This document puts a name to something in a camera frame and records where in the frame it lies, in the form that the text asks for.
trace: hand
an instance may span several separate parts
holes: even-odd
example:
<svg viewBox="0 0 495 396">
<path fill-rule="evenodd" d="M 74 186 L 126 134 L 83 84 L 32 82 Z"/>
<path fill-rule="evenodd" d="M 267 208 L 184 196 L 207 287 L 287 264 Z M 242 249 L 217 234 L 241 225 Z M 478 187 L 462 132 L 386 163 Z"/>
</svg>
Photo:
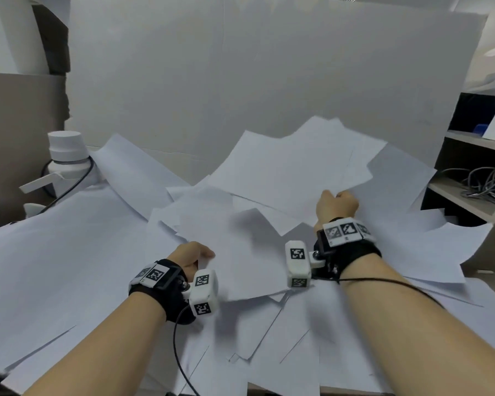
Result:
<svg viewBox="0 0 495 396">
<path fill-rule="evenodd" d="M 320 231 L 323 229 L 323 224 L 337 217 L 354 217 L 358 207 L 359 201 L 349 191 L 337 193 L 336 197 L 328 190 L 323 191 L 321 198 L 317 202 L 316 213 L 318 221 L 314 230 L 316 232 Z"/>
<path fill-rule="evenodd" d="M 207 246 L 198 242 L 180 244 L 167 259 L 178 264 L 187 276 L 189 282 L 194 280 L 194 274 L 198 271 L 198 259 L 200 257 L 212 258 L 215 253 Z"/>
</svg>

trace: stack of paper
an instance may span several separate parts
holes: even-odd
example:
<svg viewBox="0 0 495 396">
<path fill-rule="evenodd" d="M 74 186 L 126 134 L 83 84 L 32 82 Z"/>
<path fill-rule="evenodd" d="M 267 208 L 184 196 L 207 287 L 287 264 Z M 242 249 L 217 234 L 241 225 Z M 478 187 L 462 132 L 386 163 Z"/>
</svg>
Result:
<svg viewBox="0 0 495 396">
<path fill-rule="evenodd" d="M 473 318 L 495 326 L 495 295 L 459 268 L 489 226 L 458 227 L 438 210 L 412 211 L 434 170 L 395 147 L 337 120 L 312 118 L 283 139 L 246 133 L 195 186 L 147 157 L 115 136 L 94 154 L 110 186 L 0 228 L 0 277 L 13 274 L 21 292 L 0 283 L 0 371 L 13 369 L 5 384 L 17 392 L 125 299 L 129 278 L 182 238 L 216 252 L 200 267 L 216 270 L 222 302 L 216 314 L 177 334 L 182 367 L 200 393 L 241 395 L 248 383 L 285 396 L 318 394 L 319 386 L 389 392 L 341 288 L 324 281 L 299 292 L 287 287 L 284 244 L 304 240 L 312 248 L 324 188 L 352 186 L 385 259 L 495 345 L 495 331 Z M 9 242 L 17 247 L 3 247 Z M 20 280 L 29 277 L 47 280 Z M 95 294 L 84 291 L 89 281 Z M 30 313 L 17 314 L 24 310 Z M 190 393 L 174 360 L 172 327 L 158 335 L 141 394 Z"/>
</svg>

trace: forearm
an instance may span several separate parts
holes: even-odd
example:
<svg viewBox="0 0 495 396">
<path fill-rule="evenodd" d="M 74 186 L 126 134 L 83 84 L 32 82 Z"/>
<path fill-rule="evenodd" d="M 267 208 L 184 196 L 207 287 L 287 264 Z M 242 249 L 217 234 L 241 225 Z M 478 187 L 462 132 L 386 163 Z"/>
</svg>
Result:
<svg viewBox="0 0 495 396">
<path fill-rule="evenodd" d="M 363 277 L 405 281 L 376 254 L 354 261 L 341 275 Z M 495 350 L 435 302 L 397 284 L 342 286 L 397 396 L 495 395 Z"/>
<path fill-rule="evenodd" d="M 24 395 L 134 395 L 165 319 L 156 300 L 132 293 Z"/>
</svg>

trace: black cable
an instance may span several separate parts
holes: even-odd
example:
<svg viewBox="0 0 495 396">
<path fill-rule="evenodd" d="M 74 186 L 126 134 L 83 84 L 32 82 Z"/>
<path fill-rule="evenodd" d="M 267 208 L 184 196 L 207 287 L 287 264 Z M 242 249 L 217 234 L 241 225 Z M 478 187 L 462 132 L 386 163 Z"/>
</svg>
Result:
<svg viewBox="0 0 495 396">
<path fill-rule="evenodd" d="M 86 176 L 88 176 L 88 174 L 90 172 L 92 172 L 92 169 L 93 169 L 93 167 L 95 165 L 95 162 L 94 162 L 94 160 L 93 160 L 92 157 L 88 157 L 88 159 L 90 160 L 90 167 L 88 168 L 88 171 L 86 171 L 86 173 L 81 177 L 81 179 L 79 179 L 72 187 L 70 187 L 68 190 L 66 190 L 66 192 L 62 193 L 59 197 L 57 197 L 51 203 L 49 203 L 46 207 L 44 207 L 44 209 L 42 211 L 40 211 L 37 215 L 40 215 L 40 214 L 45 213 L 46 211 L 48 211 L 56 203 L 58 203 L 60 200 L 62 200 L 63 197 L 65 197 L 73 189 L 75 189 L 77 186 L 79 186 L 79 183 L 81 183 L 86 178 Z"/>
<path fill-rule="evenodd" d="M 443 309 L 445 309 L 444 306 L 442 306 L 442 303 L 439 302 L 438 300 L 436 300 L 434 297 L 432 297 L 431 295 L 429 295 L 428 293 L 424 292 L 422 289 L 419 289 L 417 288 L 416 286 L 413 286 L 411 284 L 406 284 L 405 282 L 402 282 L 402 281 L 397 281 L 395 279 L 387 279 L 387 278 L 347 278 L 347 279 L 339 279 L 339 282 L 343 282 L 343 281 L 347 281 L 347 282 L 350 282 L 350 281 L 355 281 L 355 282 L 362 282 L 362 281 L 377 281 L 377 282 L 389 282 L 391 284 L 398 284 L 398 285 L 402 285 L 402 286 L 405 286 L 407 288 L 410 288 L 410 289 L 413 289 L 421 294 L 423 294 L 424 296 L 428 297 L 429 299 L 433 300 L 436 304 L 438 304 L 440 307 L 442 307 Z"/>
<path fill-rule="evenodd" d="M 44 164 L 44 166 L 42 167 L 42 171 L 40 171 L 40 177 L 42 178 L 43 176 L 46 176 L 46 169 L 48 167 L 49 164 L 51 164 L 53 160 L 49 160 L 46 164 Z M 42 186 L 42 190 L 49 196 L 49 197 L 53 197 L 56 198 L 57 196 L 55 195 L 55 193 L 53 192 L 50 192 L 49 189 L 48 189 L 48 186 L 49 185 L 46 185 L 46 186 Z"/>
<path fill-rule="evenodd" d="M 187 375 L 185 375 L 185 372 L 183 371 L 182 365 L 180 364 L 180 359 L 178 358 L 178 352 L 176 351 L 176 328 L 178 327 L 178 321 L 180 320 L 182 314 L 185 312 L 187 308 L 191 308 L 191 306 L 187 305 L 185 308 L 179 313 L 178 318 L 176 319 L 176 322 L 174 323 L 174 331 L 172 331 L 172 346 L 174 348 L 174 358 L 176 359 L 176 364 L 178 364 L 178 368 L 183 375 L 183 378 L 187 382 L 187 385 L 192 389 L 194 394 L 196 396 L 200 396 L 200 394 L 194 389 L 193 384 L 189 381 L 189 378 L 187 378 Z"/>
</svg>

